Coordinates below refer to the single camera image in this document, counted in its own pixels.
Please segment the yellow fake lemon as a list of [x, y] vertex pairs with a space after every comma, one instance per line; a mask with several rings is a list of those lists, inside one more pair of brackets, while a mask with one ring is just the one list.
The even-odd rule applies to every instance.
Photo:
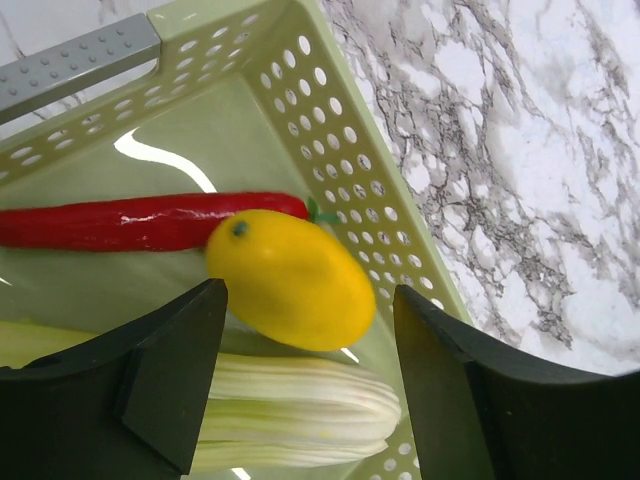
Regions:
[[224, 220], [205, 249], [210, 277], [228, 307], [265, 337], [298, 349], [349, 347], [376, 314], [371, 282], [350, 252], [320, 226], [268, 210]]

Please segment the red fake chili pepper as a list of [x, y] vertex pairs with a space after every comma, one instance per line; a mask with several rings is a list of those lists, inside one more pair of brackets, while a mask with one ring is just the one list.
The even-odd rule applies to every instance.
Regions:
[[246, 210], [335, 222], [313, 199], [282, 192], [184, 193], [1, 212], [1, 245], [79, 252], [172, 252], [206, 245], [226, 218]]

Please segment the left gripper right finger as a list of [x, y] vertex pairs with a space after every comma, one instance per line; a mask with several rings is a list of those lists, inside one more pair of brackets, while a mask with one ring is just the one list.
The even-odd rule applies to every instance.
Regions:
[[635, 479], [639, 375], [606, 376], [513, 348], [414, 289], [394, 329], [425, 479]]

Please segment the green fake celery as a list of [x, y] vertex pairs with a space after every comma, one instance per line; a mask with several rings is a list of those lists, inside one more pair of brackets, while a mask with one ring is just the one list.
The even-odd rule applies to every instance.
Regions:
[[[1, 370], [96, 336], [5, 322]], [[219, 353], [190, 472], [180, 478], [347, 479], [403, 415], [375, 373], [318, 357]]]

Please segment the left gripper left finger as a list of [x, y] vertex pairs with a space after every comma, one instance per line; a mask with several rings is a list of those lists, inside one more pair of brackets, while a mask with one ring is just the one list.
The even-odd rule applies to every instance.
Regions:
[[5, 479], [178, 479], [192, 467], [227, 307], [208, 280], [77, 346], [1, 370]]

